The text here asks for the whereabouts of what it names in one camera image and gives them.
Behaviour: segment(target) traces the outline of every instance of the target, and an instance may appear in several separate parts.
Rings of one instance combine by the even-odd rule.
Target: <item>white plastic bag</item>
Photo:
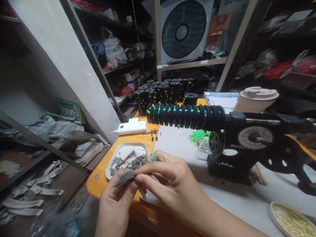
[[[110,34],[108,38],[105,36],[104,31],[107,31]],[[106,58],[112,63],[112,66],[115,65],[117,67],[118,64],[127,63],[127,56],[121,46],[120,40],[114,37],[113,33],[104,26],[101,27],[101,33],[102,41],[105,45]]]

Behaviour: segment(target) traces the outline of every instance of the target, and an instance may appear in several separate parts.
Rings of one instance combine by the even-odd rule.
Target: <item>fan grille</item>
[[[184,39],[176,38],[179,26],[187,26]],[[197,1],[185,1],[176,6],[167,17],[162,30],[162,46],[172,58],[183,58],[192,53],[199,45],[205,32],[206,13]]]

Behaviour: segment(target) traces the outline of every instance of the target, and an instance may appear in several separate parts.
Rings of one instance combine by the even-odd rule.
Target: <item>white power adapter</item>
[[[120,135],[146,132],[146,121],[138,121],[138,118],[130,118],[128,123],[121,123],[117,133]]]

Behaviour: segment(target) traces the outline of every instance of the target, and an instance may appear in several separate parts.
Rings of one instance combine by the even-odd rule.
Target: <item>floor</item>
[[[81,185],[65,208],[77,209],[77,211],[79,211],[78,215],[82,218],[80,236],[94,236],[98,216],[99,200],[86,192],[86,182]],[[136,235],[137,237],[158,236],[142,225],[130,221],[125,236],[130,237]]]

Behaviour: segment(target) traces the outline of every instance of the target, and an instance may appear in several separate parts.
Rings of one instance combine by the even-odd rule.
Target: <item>white wall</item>
[[[59,0],[9,3],[28,29],[26,44],[31,45],[32,57],[44,75],[42,84],[54,96],[77,102],[96,131],[106,135],[116,130],[119,118]],[[116,140],[114,136],[107,137],[111,142]]]
[[[36,82],[33,74],[21,67],[16,59],[0,48],[0,110],[22,125],[33,124],[45,113],[45,109],[58,113],[51,97]]]

